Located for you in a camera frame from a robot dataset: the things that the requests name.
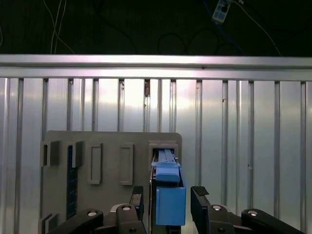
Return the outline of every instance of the gray fixture board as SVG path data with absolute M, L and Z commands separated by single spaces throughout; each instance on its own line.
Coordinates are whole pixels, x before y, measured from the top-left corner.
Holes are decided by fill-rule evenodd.
M 106 214 L 112 206 L 128 203 L 134 186 L 144 188 L 144 223 L 147 224 L 153 148 L 174 149 L 182 163 L 181 142 L 177 133 L 47 132 L 40 153 L 39 233 L 64 222 L 70 203 L 75 203 L 77 212 L 94 208 Z M 77 189 L 75 179 L 68 179 L 68 166 L 77 172 Z M 68 190 L 71 181 L 73 191 Z M 77 198 L 74 195 L 68 200 L 69 193 L 76 193 Z

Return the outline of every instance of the metal panel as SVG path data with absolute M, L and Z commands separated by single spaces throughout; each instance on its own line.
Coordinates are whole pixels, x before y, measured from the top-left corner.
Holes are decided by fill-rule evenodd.
M 300 93 L 300 82 L 281 83 L 280 218 L 298 229 L 300 229 Z
M 93 79 L 85 79 L 84 87 L 84 113 L 83 113 L 83 130 L 92 130 L 92 105 L 93 105 Z
M 133 55 L 1 55 L 0 65 L 35 64 L 37 66 L 188 66 L 188 67 L 270 67 L 296 68 L 312 67 L 312 58 L 287 57 L 234 57 L 234 56 L 133 56 Z
M 159 132 L 160 80 L 150 80 L 149 132 Z
M 83 127 L 84 80 L 74 79 L 70 87 L 70 130 L 81 131 Z
M 161 81 L 161 132 L 170 132 L 170 80 Z
M 67 129 L 67 79 L 50 79 L 47 96 L 47 131 Z
M 9 79 L 0 78 L 0 233 L 4 233 L 5 223 L 5 182 L 6 182 L 6 145 L 8 121 L 8 82 Z
M 38 231 L 43 98 L 43 80 L 24 79 L 19 234 Z
M 3 181 L 1 190 L 2 194 L 1 203 L 3 204 L 2 213 L 2 230 L 4 233 L 12 233 L 14 231 L 14 218 L 15 218 L 15 179 L 16 179 L 16 163 L 17 163 L 17 135 L 18 131 L 18 91 L 19 80 L 7 80 L 8 96 L 4 104 L 7 105 L 7 120 L 4 121 L 3 138 L 6 138 L 6 145 L 2 148 L 2 154 L 6 157 L 2 163 L 4 167 Z
M 221 202 L 222 81 L 205 80 L 202 85 L 201 184 L 212 203 Z
M 305 102 L 299 82 L 312 81 L 311 67 L 310 58 L 0 56 L 0 76 L 13 78 L 0 79 L 1 229 L 37 233 L 41 137 L 83 129 L 178 132 L 188 186 L 201 183 L 237 214 L 254 206 L 312 233 L 312 94 L 308 83 Z M 19 75 L 21 114 L 9 95 Z
M 227 207 L 236 213 L 237 200 L 237 81 L 228 82 Z
M 187 190 L 195 184 L 195 146 L 196 146 L 196 80 L 176 81 L 176 132 L 182 136 L 183 172 Z M 186 223 L 183 233 L 193 233 L 190 204 L 187 204 Z
M 306 231 L 308 234 L 312 234 L 312 82 L 307 83 L 306 90 Z
M 144 80 L 125 80 L 125 107 L 123 130 L 125 132 L 143 132 Z
M 117 131 L 118 79 L 98 80 L 97 130 Z
M 130 79 L 225 79 L 225 80 L 257 80 L 257 81 L 310 81 L 311 71 L 308 69 L 271 69 L 271 67 L 258 68 L 136 68 L 129 67 L 116 69 L 112 67 L 1 67 L 0 77 L 25 78 L 130 78 Z
M 248 200 L 248 81 L 239 81 L 237 89 L 238 102 L 238 188 L 237 188 L 237 209 L 236 214 L 247 209 Z
M 254 83 L 253 207 L 273 215 L 274 82 Z

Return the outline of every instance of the rectangular cutout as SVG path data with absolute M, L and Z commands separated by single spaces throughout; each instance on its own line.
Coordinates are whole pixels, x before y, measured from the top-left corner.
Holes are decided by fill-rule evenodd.
M 45 234 L 58 226 L 58 215 L 52 215 L 45 221 Z
M 39 220 L 38 223 L 38 234 L 46 234 L 46 225 L 45 222 L 52 216 L 52 214 L 47 215 L 46 217 Z
M 44 144 L 43 146 L 43 166 L 47 165 L 48 161 L 48 146 Z
M 100 184 L 102 177 L 102 145 L 92 146 L 89 157 L 89 184 Z
M 80 167 L 82 165 L 83 141 L 69 143 L 73 149 L 72 167 Z
M 40 154 L 41 167 L 57 166 L 59 164 L 59 141 L 42 142 Z
M 133 144 L 120 146 L 119 152 L 120 172 L 119 180 L 122 185 L 133 183 Z

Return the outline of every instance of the horizontal metal bar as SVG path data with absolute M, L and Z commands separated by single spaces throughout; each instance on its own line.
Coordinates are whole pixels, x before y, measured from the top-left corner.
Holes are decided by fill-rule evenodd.
M 120 55 L 1 55 L 0 66 L 265 67 L 311 69 L 312 58 Z
M 26 68 L 0 67 L 7 78 L 158 78 L 258 81 L 312 81 L 312 70 L 250 70 L 198 68 Z

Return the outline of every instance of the power strip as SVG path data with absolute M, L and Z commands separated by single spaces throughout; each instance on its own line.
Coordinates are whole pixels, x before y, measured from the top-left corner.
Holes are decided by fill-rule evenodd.
M 213 14 L 213 21 L 217 24 L 223 24 L 226 15 L 231 6 L 230 0 L 219 0 Z

